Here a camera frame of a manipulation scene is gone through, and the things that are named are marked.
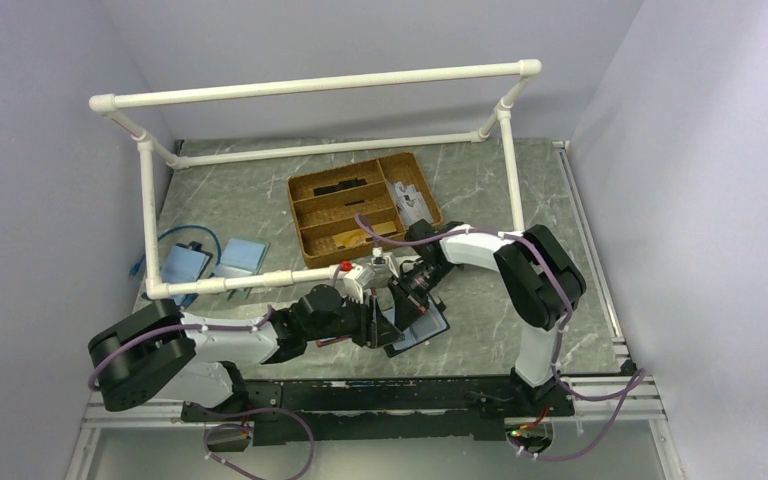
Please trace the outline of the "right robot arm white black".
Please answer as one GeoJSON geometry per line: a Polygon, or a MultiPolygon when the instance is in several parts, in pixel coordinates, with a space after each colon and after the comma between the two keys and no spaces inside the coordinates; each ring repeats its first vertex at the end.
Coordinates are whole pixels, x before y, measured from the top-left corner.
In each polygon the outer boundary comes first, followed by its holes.
{"type": "Polygon", "coordinates": [[[443,332],[432,321],[433,312],[442,307],[431,292],[455,267],[494,271],[525,323],[512,369],[511,401],[524,415],[538,413],[556,385],[561,324],[587,290],[580,270],[552,232],[544,225],[521,232],[486,232],[461,222],[435,228],[418,220],[409,226],[405,242],[419,259],[388,285],[394,300],[388,318],[404,335],[389,355],[443,332]]]}

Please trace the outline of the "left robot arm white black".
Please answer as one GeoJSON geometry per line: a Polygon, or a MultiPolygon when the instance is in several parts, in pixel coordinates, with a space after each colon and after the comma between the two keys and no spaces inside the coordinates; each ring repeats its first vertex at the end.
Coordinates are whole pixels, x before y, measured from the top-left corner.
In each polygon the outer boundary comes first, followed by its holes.
{"type": "Polygon", "coordinates": [[[376,297],[357,301],[328,285],[246,320],[200,317],[156,300],[90,340],[88,386],[110,412],[159,398],[232,420],[249,402],[241,372],[246,365],[287,362],[317,340],[347,337],[360,347],[381,348],[402,336],[376,297]]]}

